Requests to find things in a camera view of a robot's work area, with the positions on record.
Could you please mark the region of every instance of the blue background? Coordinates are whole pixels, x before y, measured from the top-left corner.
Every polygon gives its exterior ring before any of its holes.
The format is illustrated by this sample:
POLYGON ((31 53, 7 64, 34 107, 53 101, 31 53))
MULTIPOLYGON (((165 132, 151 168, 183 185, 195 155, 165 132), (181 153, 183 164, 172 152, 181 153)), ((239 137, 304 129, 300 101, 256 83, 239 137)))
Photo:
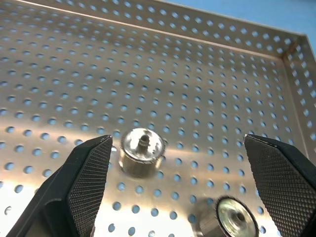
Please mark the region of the blue background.
POLYGON ((316 0, 171 0, 247 21, 306 34, 316 52, 316 0))

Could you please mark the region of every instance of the metal tray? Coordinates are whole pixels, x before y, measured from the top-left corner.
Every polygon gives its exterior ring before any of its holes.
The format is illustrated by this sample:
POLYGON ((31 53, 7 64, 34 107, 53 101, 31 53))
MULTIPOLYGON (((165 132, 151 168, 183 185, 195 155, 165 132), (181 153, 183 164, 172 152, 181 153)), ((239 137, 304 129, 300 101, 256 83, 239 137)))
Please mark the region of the metal tray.
POLYGON ((242 138, 279 139, 316 162, 306 36, 149 0, 9 0, 0 19, 0 236, 100 134, 114 147, 95 236, 199 236, 197 207, 223 194, 248 206, 261 237, 279 235, 242 138), (153 178, 119 168, 134 127, 167 143, 153 178))

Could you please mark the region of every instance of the perforated sheet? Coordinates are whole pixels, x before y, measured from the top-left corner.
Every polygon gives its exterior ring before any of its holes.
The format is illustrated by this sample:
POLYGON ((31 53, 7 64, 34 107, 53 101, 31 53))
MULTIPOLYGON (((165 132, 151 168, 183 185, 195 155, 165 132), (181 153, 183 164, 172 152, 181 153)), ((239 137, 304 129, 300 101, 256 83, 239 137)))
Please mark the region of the perforated sheet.
POLYGON ((86 14, 0 5, 0 236, 72 148, 101 134, 115 147, 95 236, 198 236, 197 206, 223 194, 248 206, 260 236, 278 236, 242 138, 304 151, 283 61, 86 14), (153 178, 119 168, 134 127, 167 144, 153 178))

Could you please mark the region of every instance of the textured gripper pad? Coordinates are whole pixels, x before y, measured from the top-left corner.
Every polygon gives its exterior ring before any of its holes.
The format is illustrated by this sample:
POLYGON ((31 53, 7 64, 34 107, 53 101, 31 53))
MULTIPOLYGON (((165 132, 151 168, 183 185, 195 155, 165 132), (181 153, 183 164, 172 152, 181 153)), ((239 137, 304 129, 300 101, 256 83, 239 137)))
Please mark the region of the textured gripper pad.
MULTIPOLYGON (((248 135, 245 139, 260 198, 283 237, 310 236, 306 235, 306 229, 310 233, 315 222, 316 192, 274 141, 269 141, 273 143, 262 141, 258 136, 248 135)), ((287 152, 296 149, 288 144, 281 147, 287 152)), ((293 153, 295 158, 297 152, 296 149, 293 153)))
POLYGON ((112 139, 93 148, 83 165, 68 197, 80 237, 88 237, 94 226, 107 178, 112 139))

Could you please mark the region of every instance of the cylindrical metal part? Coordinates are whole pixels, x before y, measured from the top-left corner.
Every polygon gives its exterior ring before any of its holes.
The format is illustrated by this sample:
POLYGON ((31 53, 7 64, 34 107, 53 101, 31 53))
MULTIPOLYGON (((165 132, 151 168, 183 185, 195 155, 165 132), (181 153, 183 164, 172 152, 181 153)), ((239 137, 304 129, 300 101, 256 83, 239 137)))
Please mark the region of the cylindrical metal part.
POLYGON ((119 164, 133 177, 147 177, 160 166, 164 142, 155 132, 136 128, 122 137, 119 164))
POLYGON ((202 213, 199 228, 204 237, 257 237, 257 223, 248 208, 234 198, 220 198, 202 213))

